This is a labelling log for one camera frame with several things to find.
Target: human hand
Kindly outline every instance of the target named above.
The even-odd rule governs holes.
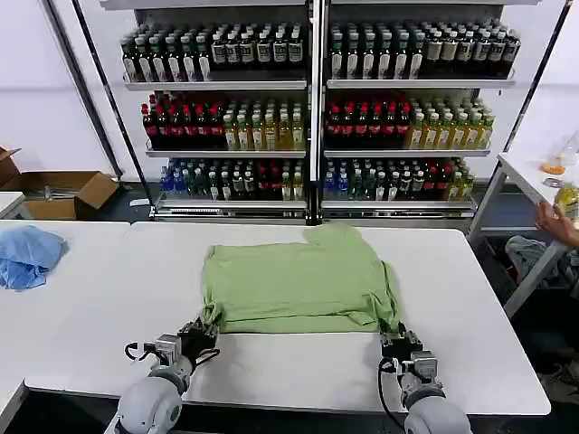
[[[535,225],[567,246],[579,246],[579,231],[557,205],[539,203],[536,206]]]

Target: yellow bottle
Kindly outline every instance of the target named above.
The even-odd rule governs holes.
[[[434,149],[434,139],[438,133],[438,117],[438,113],[431,113],[428,122],[424,124],[420,148]]]
[[[268,151],[275,151],[278,148],[278,127],[273,121],[273,113],[265,114],[265,144]]]
[[[473,113],[470,124],[467,125],[464,132],[464,138],[462,139],[463,149],[476,149],[477,148],[477,138],[480,132],[480,122],[482,120],[482,115],[480,113]]]
[[[424,121],[423,113],[416,113],[414,115],[414,122],[408,128],[406,137],[404,138],[404,149],[419,149],[422,137],[422,123]]]
[[[486,149],[489,147],[490,135],[492,134],[492,124],[494,121],[494,115],[485,115],[484,126],[480,131],[479,149]]]
[[[291,149],[293,136],[291,134],[290,117],[287,111],[280,113],[280,149]]]
[[[449,137],[451,135],[452,113],[444,113],[442,122],[438,127],[436,137],[434,138],[434,147],[436,149],[448,149]]]

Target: beverage shelf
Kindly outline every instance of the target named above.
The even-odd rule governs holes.
[[[303,6],[304,0],[101,0],[106,11],[179,7]]]
[[[386,149],[328,150],[326,158],[444,158],[450,156],[487,156],[490,149]]]
[[[378,79],[332,79],[328,89],[507,89],[514,80],[378,80]]]
[[[153,158],[305,158],[306,151],[155,151],[148,149]]]

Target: bottle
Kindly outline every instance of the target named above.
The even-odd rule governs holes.
[[[452,66],[459,43],[456,40],[456,32],[448,32],[448,35],[442,42],[440,72],[444,75],[452,75]]]
[[[365,34],[365,50],[362,65],[362,78],[370,79],[374,76],[374,33]]]
[[[175,47],[175,37],[167,36],[166,44],[166,63],[169,65],[173,81],[181,81],[181,68],[179,66],[178,54]]]
[[[442,122],[438,127],[436,138],[434,139],[435,149],[448,149],[449,137],[451,135],[452,113],[444,113]]]
[[[432,33],[431,39],[428,41],[426,50],[426,59],[422,61],[422,75],[424,77],[436,76],[437,66],[441,58],[442,51],[442,32],[435,31]]]
[[[484,126],[479,137],[479,149],[486,149],[489,147],[490,135],[492,134],[492,124],[494,121],[494,115],[485,116]]]
[[[503,57],[501,59],[498,76],[505,79],[508,77],[513,63],[518,54],[518,49],[521,47],[521,41],[519,40],[519,35],[516,31],[511,31],[507,38],[505,44],[505,50],[503,51]]]
[[[390,184],[388,185],[388,201],[393,201],[398,194],[398,187],[400,185],[400,173],[394,171],[392,172],[392,177],[390,179]]]
[[[140,70],[138,67],[138,56],[135,54],[129,38],[121,39],[120,47],[123,50],[123,64],[125,65],[127,80],[135,83],[138,81],[138,71]]]
[[[270,151],[278,148],[278,129],[273,120],[273,113],[265,114],[265,143]]]
[[[283,68],[288,61],[288,43],[283,39],[283,32],[275,33],[273,43],[273,62],[276,68]]]
[[[408,46],[408,33],[400,33],[400,40],[398,41],[398,49],[394,53],[394,79],[400,80],[403,78],[404,70],[406,69],[406,54]]]
[[[408,80],[417,80],[420,68],[422,65],[422,47],[424,46],[424,38],[425,34],[422,32],[418,32],[414,38],[414,47],[410,54],[410,62],[408,63],[409,70],[408,70]]]
[[[434,149],[434,140],[438,134],[438,118],[439,115],[436,112],[431,113],[428,122],[424,123],[422,128],[422,138],[420,148],[422,149]]]
[[[392,34],[386,30],[382,31],[382,47],[380,49],[380,59],[378,60],[378,79],[386,79],[390,75],[390,42]]]
[[[490,32],[482,32],[480,39],[475,43],[471,60],[471,74],[483,77],[486,73],[486,61],[490,50]]]
[[[342,75],[342,33],[333,33],[332,39],[332,79],[339,79]]]
[[[135,44],[137,46],[138,66],[141,71],[143,81],[154,81],[153,71],[151,70],[151,65],[148,59],[149,55],[147,54],[147,46],[145,45],[145,38],[140,36],[135,38]]]
[[[404,149],[420,149],[423,121],[424,114],[416,113],[414,116],[414,122],[406,134],[406,138],[404,140]]]
[[[472,114],[470,124],[467,125],[464,133],[464,138],[462,139],[463,149],[476,149],[478,146],[477,138],[480,133],[480,124],[482,120],[482,115],[478,112]]]
[[[230,32],[227,35],[227,44],[225,44],[225,53],[227,58],[227,63],[234,68],[240,66],[241,54],[239,49],[239,43],[235,38],[235,33]]]
[[[216,32],[213,36],[214,43],[211,44],[211,54],[214,60],[214,68],[222,70],[227,64],[227,53],[225,42],[222,39],[222,33]]]
[[[247,123],[244,115],[237,115],[237,137],[239,140],[239,148],[241,151],[249,150],[249,138]]]
[[[209,66],[209,55],[207,54],[205,35],[204,34],[197,35],[196,40],[197,40],[197,58],[199,61],[199,70],[201,70],[203,80],[209,80],[211,68]]]

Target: open cardboard box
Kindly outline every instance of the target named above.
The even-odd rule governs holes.
[[[51,188],[76,190],[71,199],[30,200],[24,205],[38,220],[92,220],[97,211],[118,190],[119,185],[101,172],[25,172],[16,168],[11,155],[19,149],[0,147],[0,191],[43,191]]]

